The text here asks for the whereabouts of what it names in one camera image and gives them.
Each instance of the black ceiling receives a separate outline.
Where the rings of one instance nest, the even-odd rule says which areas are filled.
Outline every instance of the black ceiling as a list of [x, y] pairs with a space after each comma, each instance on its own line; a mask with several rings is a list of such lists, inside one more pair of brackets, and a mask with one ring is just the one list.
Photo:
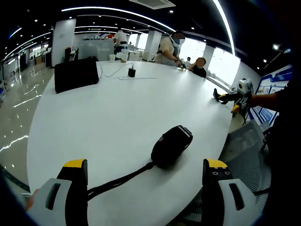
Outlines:
[[[118, 11], [81, 9], [61, 12], [64, 8], [81, 6], [104, 6], [139, 13], [160, 21], [175, 30], [193, 32], [206, 36], [207, 43], [210, 46], [220, 47], [231, 52], [231, 48], [228, 46], [210, 40], [210, 38], [214, 38], [228, 43], [228, 45], [230, 44], [222, 18], [212, 0], [171, 0], [171, 2], [173, 2], [176, 7], [157, 10], [152, 10], [127, 0], [74, 0], [62, 1], [56, 4], [50, 1], [29, 1], [17, 4], [15, 2], [9, 2], [6, 9], [1, 9], [2, 12], [0, 14], [2, 21], [0, 59], [5, 57], [5, 52], [10, 53], [14, 50], [17, 47], [17, 44], [22, 44], [30, 40], [32, 35], [33, 37], [37, 37], [41, 34], [50, 32], [51, 26], [55, 27], [56, 21], [69, 19], [70, 16], [77, 19], [76, 26], [100, 25], [141, 30], [149, 29], [147, 25], [150, 25], [164, 32], [171, 33], [169, 29], [147, 19]], [[280, 57], [264, 69], [266, 64], [263, 62], [263, 59], [267, 59], [267, 63], [269, 63], [279, 53], [272, 49], [273, 44], [282, 44], [281, 48], [288, 47], [285, 44], [285, 36], [281, 33], [281, 29], [279, 29], [277, 24], [271, 23], [273, 16], [264, 9], [263, 5], [259, 8], [258, 4], [255, 5], [252, 3], [254, 1], [251, 2], [248, 0], [220, 0], [219, 2], [221, 3], [230, 24], [234, 45], [240, 50], [236, 52], [236, 55], [241, 58], [243, 62], [255, 70], [257, 70], [257, 67], [260, 67], [260, 70], [257, 71], [261, 75], [265, 75], [270, 71], [289, 63], [288, 55], [281, 54]], [[128, 18], [130, 20], [127, 21], [125, 19], [108, 16], [78, 16], [87, 14], [117, 16]], [[18, 27], [22, 27], [22, 29], [11, 39], [8, 39]], [[76, 32], [77, 31], [87, 31], [87, 28], [77, 28]], [[106, 28], [106, 31], [116, 32], [117, 30]], [[204, 39], [195, 35], [187, 35], [187, 37], [199, 40]], [[40, 37], [39, 39], [36, 39], [35, 42], [45, 41], [45, 38], [44, 36]]]

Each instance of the hand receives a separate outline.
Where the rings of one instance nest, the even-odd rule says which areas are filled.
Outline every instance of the hand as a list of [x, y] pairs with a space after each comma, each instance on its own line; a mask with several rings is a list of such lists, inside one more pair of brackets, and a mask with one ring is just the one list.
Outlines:
[[176, 63], [178, 66], [181, 66], [181, 64], [182, 64], [180, 60], [176, 60]]

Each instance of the cup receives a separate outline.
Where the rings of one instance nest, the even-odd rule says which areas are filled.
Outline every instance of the cup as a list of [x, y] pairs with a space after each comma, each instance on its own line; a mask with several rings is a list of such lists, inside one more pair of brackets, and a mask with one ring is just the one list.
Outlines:
[[110, 62], [114, 62], [115, 61], [115, 57], [116, 57], [115, 54], [109, 54], [109, 61]]

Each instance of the black case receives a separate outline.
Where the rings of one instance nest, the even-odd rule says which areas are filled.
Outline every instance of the black case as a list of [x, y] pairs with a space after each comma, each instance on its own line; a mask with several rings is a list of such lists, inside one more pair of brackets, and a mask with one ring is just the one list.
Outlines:
[[65, 92], [99, 81], [95, 58], [69, 61], [55, 66], [55, 91]]

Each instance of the round white table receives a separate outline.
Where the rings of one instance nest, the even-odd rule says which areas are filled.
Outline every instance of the round white table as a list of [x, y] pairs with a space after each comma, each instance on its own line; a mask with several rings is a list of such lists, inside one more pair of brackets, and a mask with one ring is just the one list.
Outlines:
[[[202, 187], [203, 159], [218, 159], [231, 121], [231, 104], [213, 98], [213, 83], [189, 71], [132, 62], [92, 86], [55, 93], [54, 77], [39, 101], [29, 133], [27, 172], [33, 192], [74, 159], [88, 160], [88, 189], [136, 171], [150, 162], [152, 148], [176, 125], [193, 141], [175, 168], [157, 167], [88, 203], [94, 225], [163, 226], [177, 216]], [[97, 62], [106, 75], [122, 63]]]

